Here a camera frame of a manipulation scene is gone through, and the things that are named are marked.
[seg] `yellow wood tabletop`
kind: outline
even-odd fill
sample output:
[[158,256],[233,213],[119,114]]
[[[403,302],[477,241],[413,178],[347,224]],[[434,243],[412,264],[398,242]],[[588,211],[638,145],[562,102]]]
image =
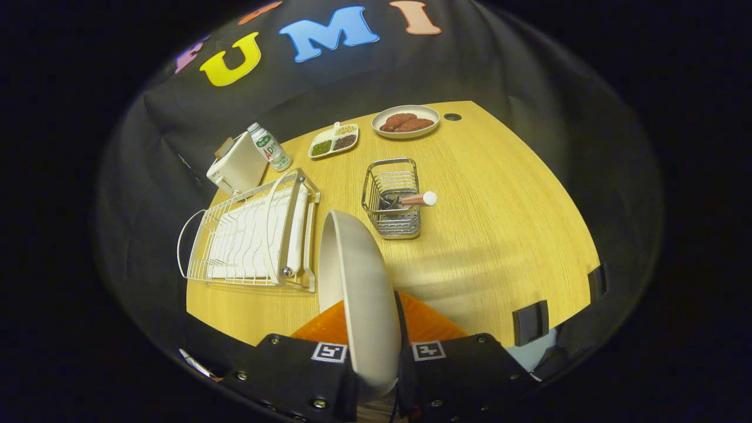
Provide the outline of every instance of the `yellow wood tabletop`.
[[[284,142],[321,189],[314,225],[313,261],[330,209],[358,217],[384,256],[393,287],[447,316],[468,333],[488,332],[514,344],[512,312],[548,301],[558,325],[590,303],[587,274],[599,265],[590,232],[572,199],[538,156],[509,128],[473,102],[427,105],[441,116],[434,132],[390,140],[371,129],[376,115],[357,123],[357,145],[319,160],[308,158],[314,136],[330,126]],[[375,160],[410,157],[421,190],[438,204],[421,210],[416,239],[382,239],[360,204],[365,170]],[[270,166],[263,183],[279,178]],[[218,190],[211,205],[229,198]],[[317,294],[292,288],[207,286],[188,281],[187,311],[251,345],[269,333],[290,335],[318,315]]]

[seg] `white dish rack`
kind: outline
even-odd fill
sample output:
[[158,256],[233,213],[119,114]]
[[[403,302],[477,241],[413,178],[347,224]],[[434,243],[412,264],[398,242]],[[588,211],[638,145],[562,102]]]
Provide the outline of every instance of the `white dish rack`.
[[[311,241],[321,192],[300,169],[196,212],[177,238],[177,265],[189,280],[246,286],[286,286],[316,290]],[[204,213],[188,266],[180,243],[190,221]],[[305,283],[302,272],[308,275]]]

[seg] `white bottle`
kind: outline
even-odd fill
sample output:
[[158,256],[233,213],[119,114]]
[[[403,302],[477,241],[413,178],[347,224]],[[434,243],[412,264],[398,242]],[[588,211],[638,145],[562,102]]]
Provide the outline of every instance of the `white bottle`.
[[274,135],[269,133],[266,129],[263,129],[261,125],[254,123],[249,126],[248,133],[253,140],[253,145],[255,145],[259,153],[271,163],[274,170],[282,172],[289,168],[290,164],[293,163],[293,159],[290,159],[290,156],[285,153],[285,150],[280,143],[277,142]]

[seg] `wire basket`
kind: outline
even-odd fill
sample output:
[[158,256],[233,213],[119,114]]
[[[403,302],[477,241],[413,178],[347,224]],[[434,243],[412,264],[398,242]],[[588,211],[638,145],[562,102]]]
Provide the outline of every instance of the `wire basket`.
[[[298,168],[276,181],[196,212],[177,238],[180,274],[207,285],[289,285],[315,292],[311,240],[320,197],[316,185]],[[202,212],[184,271],[180,262],[183,233]],[[308,274],[306,285],[302,272]]]
[[385,239],[420,235],[420,207],[402,207],[399,200],[419,192],[418,172],[412,159],[378,160],[365,171],[362,206]]

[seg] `blue letter m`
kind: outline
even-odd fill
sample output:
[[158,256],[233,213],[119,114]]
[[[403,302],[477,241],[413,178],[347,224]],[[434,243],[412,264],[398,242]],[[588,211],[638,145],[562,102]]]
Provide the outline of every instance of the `blue letter m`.
[[321,54],[312,41],[334,50],[339,45],[339,36],[344,32],[344,45],[355,46],[378,41],[378,35],[371,32],[363,19],[363,6],[350,6],[338,9],[332,15],[329,26],[312,20],[299,20],[280,29],[280,34],[287,34],[293,40],[298,55],[296,62],[304,62]]

